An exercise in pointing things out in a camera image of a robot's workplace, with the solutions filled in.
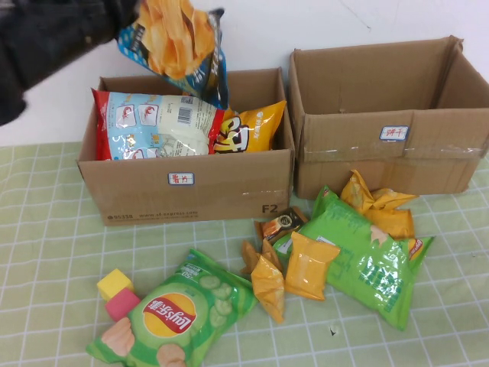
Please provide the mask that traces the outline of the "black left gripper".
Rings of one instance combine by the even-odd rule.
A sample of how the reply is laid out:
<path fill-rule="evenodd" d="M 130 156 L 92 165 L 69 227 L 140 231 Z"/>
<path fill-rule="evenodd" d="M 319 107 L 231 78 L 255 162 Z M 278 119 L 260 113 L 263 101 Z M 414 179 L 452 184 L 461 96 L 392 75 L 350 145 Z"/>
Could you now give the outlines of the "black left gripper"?
<path fill-rule="evenodd" d="M 97 42 L 109 42 L 136 20 L 140 1 L 103 0 L 89 2 L 90 31 Z"/>

